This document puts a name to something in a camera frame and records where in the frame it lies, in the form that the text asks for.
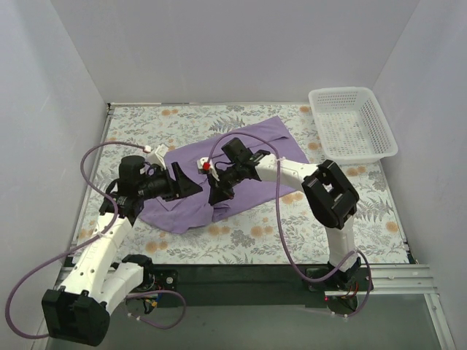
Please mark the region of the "white plastic basket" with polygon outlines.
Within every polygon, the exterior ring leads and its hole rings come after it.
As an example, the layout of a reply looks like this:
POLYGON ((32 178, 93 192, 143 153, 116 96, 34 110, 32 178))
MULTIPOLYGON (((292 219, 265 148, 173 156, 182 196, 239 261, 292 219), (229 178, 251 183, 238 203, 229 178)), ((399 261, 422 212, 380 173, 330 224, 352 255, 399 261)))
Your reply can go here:
POLYGON ((309 104, 323 152, 339 165, 374 163, 397 154, 384 112, 367 87, 312 90, 309 104))

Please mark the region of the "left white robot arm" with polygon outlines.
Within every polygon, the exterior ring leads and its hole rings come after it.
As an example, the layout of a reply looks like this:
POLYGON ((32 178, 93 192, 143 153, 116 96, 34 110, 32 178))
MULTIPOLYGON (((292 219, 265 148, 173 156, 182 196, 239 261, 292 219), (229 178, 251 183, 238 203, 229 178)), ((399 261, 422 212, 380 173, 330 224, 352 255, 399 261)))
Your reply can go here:
POLYGON ((147 257, 123 262, 112 276, 107 275, 144 202, 155 198, 174 201, 202 191, 178 163, 173 162, 167 169, 156 156, 126 156, 120 161, 118 175, 102 193, 104 201, 96 231, 79 260, 60 287, 47 290, 42 298, 51 338, 99 345, 107 334, 113 311, 130 291, 146 292, 155 283, 147 257))

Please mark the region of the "purple t shirt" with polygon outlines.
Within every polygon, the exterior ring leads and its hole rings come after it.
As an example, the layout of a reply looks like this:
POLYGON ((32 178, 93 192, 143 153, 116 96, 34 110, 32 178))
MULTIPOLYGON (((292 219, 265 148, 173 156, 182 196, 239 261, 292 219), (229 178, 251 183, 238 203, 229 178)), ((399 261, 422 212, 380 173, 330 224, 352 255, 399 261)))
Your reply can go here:
MULTIPOLYGON (((307 163, 306 155, 292 137, 279 117, 237 130, 238 138, 253 153, 260 150, 271 152, 265 141, 274 146, 279 155, 287 160, 307 163)), ((139 215, 141 221, 169 233, 183 234, 191 228, 209 225, 235 214, 258 206, 275 198, 274 182, 259 182, 248 179, 251 169, 229 165, 231 160, 222 148, 233 136, 219 139, 214 137, 168 152, 164 160, 169 165, 177 162, 189 179, 201 185, 203 191, 180 200, 166 202, 160 198, 144 202, 144 210, 139 215), (212 154, 212 162, 220 166, 219 177, 227 178, 224 188, 233 192, 221 202, 210 204, 211 187, 207 176, 198 172, 197 161, 212 154)))

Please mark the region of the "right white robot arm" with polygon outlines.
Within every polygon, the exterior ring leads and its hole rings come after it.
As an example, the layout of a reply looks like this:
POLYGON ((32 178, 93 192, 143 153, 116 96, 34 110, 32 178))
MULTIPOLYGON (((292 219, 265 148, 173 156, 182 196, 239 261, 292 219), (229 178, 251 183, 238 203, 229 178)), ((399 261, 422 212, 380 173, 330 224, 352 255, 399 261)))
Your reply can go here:
POLYGON ((234 187, 247 179, 301 191, 314 218, 325 228, 329 250, 327 267, 303 280, 342 290, 355 286, 361 266, 353 230, 359 194, 340 167, 332 160, 318 165, 287 160, 275 149, 252 152, 238 138, 222 151, 229 159, 224 170, 216 168, 210 157, 198 161, 210 186, 209 204, 232 199, 234 187))

